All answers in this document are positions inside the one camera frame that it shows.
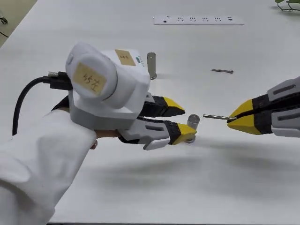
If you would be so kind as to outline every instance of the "white table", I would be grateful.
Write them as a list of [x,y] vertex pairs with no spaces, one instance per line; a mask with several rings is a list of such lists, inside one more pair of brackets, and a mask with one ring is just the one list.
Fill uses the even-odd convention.
[[[236,15],[244,26],[155,26],[152,16]],[[99,50],[157,54],[155,95],[188,115],[229,115],[299,73],[299,16],[272,0],[39,0],[0,50],[0,141],[11,136],[21,89],[47,71],[64,70],[78,41]],[[233,69],[234,74],[214,73]],[[20,129],[46,114],[66,92],[32,89]],[[299,224],[300,139],[254,136],[202,120],[196,142],[143,151],[99,140],[52,222]]]

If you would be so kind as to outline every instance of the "metal pin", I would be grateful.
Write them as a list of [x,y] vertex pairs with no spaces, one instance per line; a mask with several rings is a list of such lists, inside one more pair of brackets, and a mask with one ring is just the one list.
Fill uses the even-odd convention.
[[223,72],[223,73],[230,73],[233,74],[233,70],[226,70],[226,69],[212,69],[213,72]]
[[58,73],[57,72],[51,72],[51,71],[49,71],[48,72],[48,76],[57,77]]
[[156,54],[154,52],[147,54],[147,67],[150,79],[156,79],[158,75],[156,74]]
[[[197,116],[196,114],[192,114],[188,117],[187,125],[193,129],[197,130],[199,122],[200,122],[199,116]],[[193,143],[195,141],[195,139],[196,139],[196,136],[194,135],[193,138],[187,139],[185,142],[190,144],[190,143]]]
[[203,117],[211,118],[211,119],[218,119],[218,120],[229,120],[229,121],[234,121],[237,119],[236,117],[216,116],[216,115],[206,115],[206,114],[204,114]]

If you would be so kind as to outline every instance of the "white sleeve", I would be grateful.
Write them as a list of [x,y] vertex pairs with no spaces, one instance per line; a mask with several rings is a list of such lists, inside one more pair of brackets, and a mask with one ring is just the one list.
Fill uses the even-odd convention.
[[54,110],[0,145],[0,224],[46,224],[95,140]]

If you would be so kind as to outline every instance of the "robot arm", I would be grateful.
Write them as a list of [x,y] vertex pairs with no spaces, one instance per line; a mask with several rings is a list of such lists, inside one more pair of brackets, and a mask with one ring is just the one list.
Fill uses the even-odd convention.
[[98,52],[78,43],[66,62],[72,83],[68,103],[73,122],[93,130],[118,130],[124,143],[144,144],[145,150],[178,144],[196,130],[168,120],[184,109],[169,98],[152,96],[150,76],[135,50]]
[[244,102],[230,115],[227,125],[254,135],[300,137],[300,77]]

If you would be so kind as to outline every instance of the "power outlet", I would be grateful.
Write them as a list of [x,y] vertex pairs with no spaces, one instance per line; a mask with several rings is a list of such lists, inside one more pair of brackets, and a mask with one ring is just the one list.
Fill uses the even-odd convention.
[[237,16],[202,16],[202,15],[159,15],[153,17],[155,25],[244,25]]

